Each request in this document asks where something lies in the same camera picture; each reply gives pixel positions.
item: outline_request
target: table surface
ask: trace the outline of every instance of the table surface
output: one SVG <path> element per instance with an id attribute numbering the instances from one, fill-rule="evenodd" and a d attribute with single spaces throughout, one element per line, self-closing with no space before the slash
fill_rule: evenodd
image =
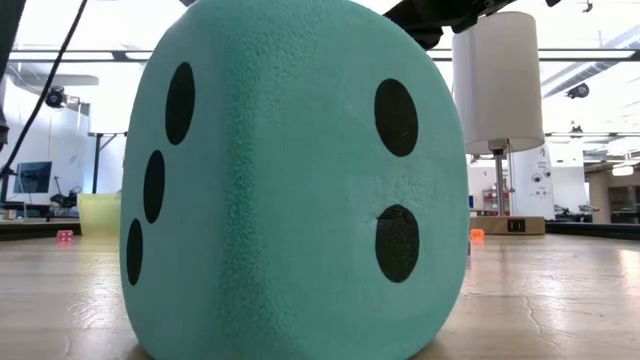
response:
<path id="1" fill-rule="evenodd" d="M 547 235 L 472 245 L 442 331 L 414 359 L 640 359 L 640 242 Z M 149 359 L 117 243 L 0 243 L 0 358 Z"/>

